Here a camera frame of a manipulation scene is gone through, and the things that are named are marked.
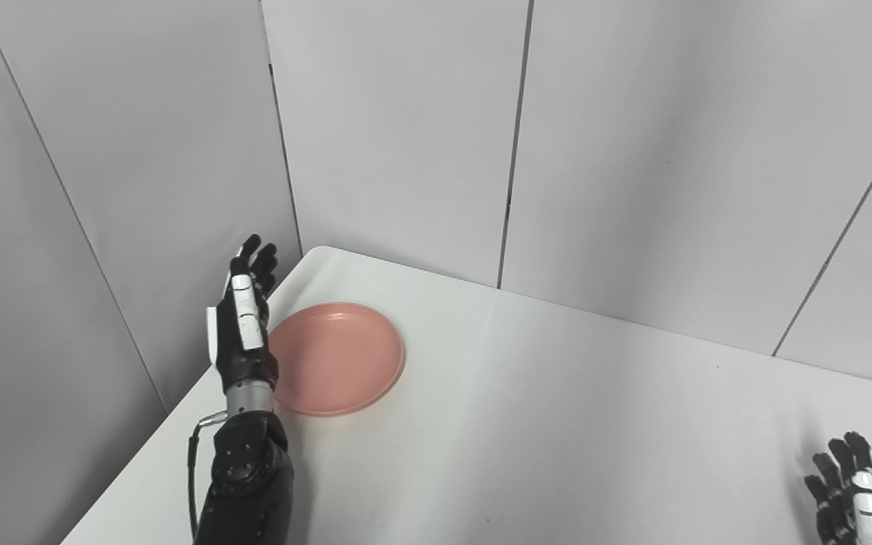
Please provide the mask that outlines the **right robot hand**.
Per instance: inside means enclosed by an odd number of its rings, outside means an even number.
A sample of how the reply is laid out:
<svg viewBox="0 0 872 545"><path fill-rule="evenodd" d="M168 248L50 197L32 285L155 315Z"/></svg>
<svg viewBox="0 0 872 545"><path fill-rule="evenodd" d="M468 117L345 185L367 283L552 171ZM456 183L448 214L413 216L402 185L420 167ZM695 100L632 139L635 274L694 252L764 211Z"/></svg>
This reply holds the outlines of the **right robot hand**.
<svg viewBox="0 0 872 545"><path fill-rule="evenodd" d="M811 456L817 474L804 476L814 499L814 528L821 544L872 544L872 448L847 431Z"/></svg>

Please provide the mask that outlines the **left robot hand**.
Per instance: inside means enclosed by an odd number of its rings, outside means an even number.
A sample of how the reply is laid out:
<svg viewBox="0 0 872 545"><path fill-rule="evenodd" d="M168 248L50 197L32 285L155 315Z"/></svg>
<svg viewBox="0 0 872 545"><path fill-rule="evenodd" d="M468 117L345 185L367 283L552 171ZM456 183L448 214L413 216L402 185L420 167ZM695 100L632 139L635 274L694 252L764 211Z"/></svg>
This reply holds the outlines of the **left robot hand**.
<svg viewBox="0 0 872 545"><path fill-rule="evenodd" d="M207 308L208 354L223 391L249 382L276 386L269 349L269 299L276 288L277 247L249 235L229 261L222 299Z"/></svg>

